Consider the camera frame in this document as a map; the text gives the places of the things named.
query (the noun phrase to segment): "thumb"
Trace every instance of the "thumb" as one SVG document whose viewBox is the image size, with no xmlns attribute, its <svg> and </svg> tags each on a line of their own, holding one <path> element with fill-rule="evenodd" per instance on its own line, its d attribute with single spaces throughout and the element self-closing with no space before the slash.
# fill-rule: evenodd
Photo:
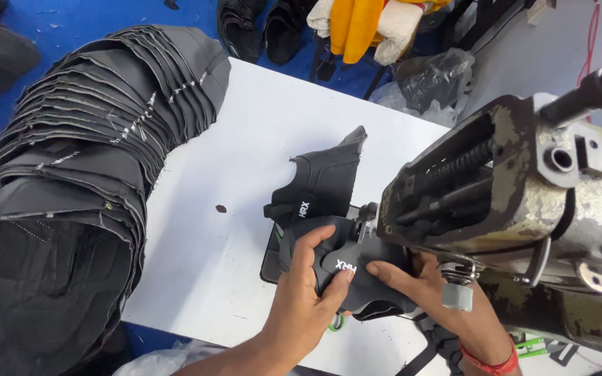
<svg viewBox="0 0 602 376">
<path fill-rule="evenodd" d="M 341 270 L 331 279 L 331 283 L 322 294 L 321 304 L 332 314 L 339 310 L 347 296 L 347 290 L 355 273 L 350 269 Z"/>
<path fill-rule="evenodd" d="M 420 280 L 389 262 L 371 261 L 366 265 L 366 270 L 379 278 L 382 283 L 408 296 L 413 301 L 418 292 L 425 287 Z"/>
</svg>

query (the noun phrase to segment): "hrx logo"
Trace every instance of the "hrx logo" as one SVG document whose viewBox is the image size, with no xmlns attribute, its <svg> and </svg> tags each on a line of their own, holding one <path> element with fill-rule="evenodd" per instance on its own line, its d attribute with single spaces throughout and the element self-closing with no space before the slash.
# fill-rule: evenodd
<svg viewBox="0 0 602 376">
<path fill-rule="evenodd" d="M 352 264 L 346 264 L 345 261 L 340 261 L 338 260 L 338 264 L 336 264 L 336 269 L 351 269 L 353 272 L 356 273 L 356 266 L 352 266 Z"/>
<path fill-rule="evenodd" d="M 301 201 L 301 208 L 299 209 L 299 217 L 305 218 L 306 213 L 308 212 L 308 207 L 310 206 L 309 202 Z"/>
</svg>

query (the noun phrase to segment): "hand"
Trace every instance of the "hand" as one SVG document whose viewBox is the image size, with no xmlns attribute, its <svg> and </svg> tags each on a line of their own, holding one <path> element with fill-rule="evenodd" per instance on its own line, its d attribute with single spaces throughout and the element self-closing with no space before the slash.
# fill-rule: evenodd
<svg viewBox="0 0 602 376">
<path fill-rule="evenodd" d="M 421 252 L 414 266 L 421 270 L 419 278 L 384 261 L 372 261 L 366 270 L 387 286 L 407 295 L 438 324 L 459 336 L 475 358 L 489 365 L 505 363 L 512 354 L 510 338 L 480 285 L 468 285 L 473 289 L 473 311 L 445 308 L 442 292 L 446 281 L 437 270 L 438 259 L 431 253 Z"/>
<path fill-rule="evenodd" d="M 314 248 L 335 230 L 336 226 L 322 226 L 296 242 L 292 266 L 280 276 L 271 312 L 259 334 L 263 343 L 280 349 L 278 360 L 291 365 L 289 369 L 320 343 L 355 276 L 352 270 L 341 270 L 322 297 L 315 293 Z"/>
</svg>

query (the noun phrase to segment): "fingernail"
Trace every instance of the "fingernail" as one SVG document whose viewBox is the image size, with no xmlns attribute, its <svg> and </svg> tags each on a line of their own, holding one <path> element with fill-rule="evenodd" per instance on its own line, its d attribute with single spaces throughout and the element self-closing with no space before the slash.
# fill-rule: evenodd
<svg viewBox="0 0 602 376">
<path fill-rule="evenodd" d="M 366 270 L 369 271 L 373 276 L 378 276 L 378 267 L 373 264 L 366 265 Z"/>
</svg>

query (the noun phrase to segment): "white table surface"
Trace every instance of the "white table surface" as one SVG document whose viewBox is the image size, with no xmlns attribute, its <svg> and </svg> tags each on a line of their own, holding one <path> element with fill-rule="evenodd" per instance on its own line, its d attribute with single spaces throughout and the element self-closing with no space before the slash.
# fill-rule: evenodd
<svg viewBox="0 0 602 376">
<path fill-rule="evenodd" d="M 268 315 L 276 287 L 259 274 L 273 222 L 263 217 L 262 207 L 294 176 L 290 157 L 333 147 L 363 125 L 369 137 L 352 197 L 360 206 L 379 202 L 401 166 L 448 130 L 253 64 L 230 62 L 218 121 L 172 151 L 148 200 L 145 267 L 123 314 L 135 324 L 222 346 L 253 337 Z M 227 213 L 217 212 L 216 205 Z M 395 375 L 425 346 L 410 320 L 348 319 L 341 331 L 327 331 L 300 364 L 346 376 Z M 592 370 L 581 359 L 566 369 L 542 356 L 522 363 L 525 374 Z M 440 356 L 420 373 L 448 374 Z"/>
</svg>

